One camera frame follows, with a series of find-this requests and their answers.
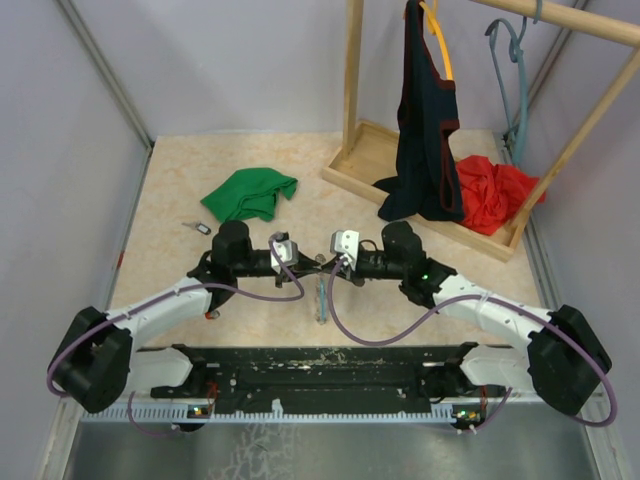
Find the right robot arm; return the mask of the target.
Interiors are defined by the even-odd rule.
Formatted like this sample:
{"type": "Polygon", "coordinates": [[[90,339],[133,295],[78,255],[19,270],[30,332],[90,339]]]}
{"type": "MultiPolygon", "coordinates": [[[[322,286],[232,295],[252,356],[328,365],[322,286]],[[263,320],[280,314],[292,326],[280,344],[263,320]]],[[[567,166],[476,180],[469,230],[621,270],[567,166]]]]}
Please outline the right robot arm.
{"type": "Polygon", "coordinates": [[[395,343],[436,314],[465,320],[503,340],[501,346],[466,342],[426,379],[431,397],[470,395],[483,386],[533,392],[556,411],[577,416],[598,388],[607,394],[607,426],[617,415],[608,373],[612,362],[585,316],[563,305],[545,310],[487,290],[454,268],[429,257],[405,221],[386,225],[383,246],[366,250],[358,232],[338,230],[331,238],[329,278],[361,286],[367,280],[395,280],[400,292],[426,313],[395,343]]]}

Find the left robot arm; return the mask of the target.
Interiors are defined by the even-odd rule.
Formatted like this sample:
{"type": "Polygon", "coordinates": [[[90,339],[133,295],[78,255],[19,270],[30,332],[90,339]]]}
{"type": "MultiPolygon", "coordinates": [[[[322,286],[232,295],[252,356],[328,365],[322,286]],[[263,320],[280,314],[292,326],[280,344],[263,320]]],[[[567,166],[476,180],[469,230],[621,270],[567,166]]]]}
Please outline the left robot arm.
{"type": "Polygon", "coordinates": [[[88,413],[156,387],[197,396],[207,387],[208,373],[194,355],[180,345],[148,349],[147,344],[186,320],[212,314],[233,295],[249,297],[238,287],[241,278],[298,285],[319,270],[319,262],[301,253],[288,233],[277,232],[267,248],[256,249],[244,222],[225,222],[210,250],[173,286],[124,308],[79,311],[47,368],[46,385],[88,413]]]}

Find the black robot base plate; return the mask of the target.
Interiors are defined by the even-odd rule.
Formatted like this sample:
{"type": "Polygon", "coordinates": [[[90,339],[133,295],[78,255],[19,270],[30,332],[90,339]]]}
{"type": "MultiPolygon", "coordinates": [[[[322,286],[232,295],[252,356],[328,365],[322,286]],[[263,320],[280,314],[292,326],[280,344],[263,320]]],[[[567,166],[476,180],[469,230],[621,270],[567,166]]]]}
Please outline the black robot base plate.
{"type": "Polygon", "coordinates": [[[446,398],[505,393],[464,379],[462,350],[452,346],[184,348],[195,366],[177,387],[154,399],[203,398],[218,414],[422,414],[446,398]]]}

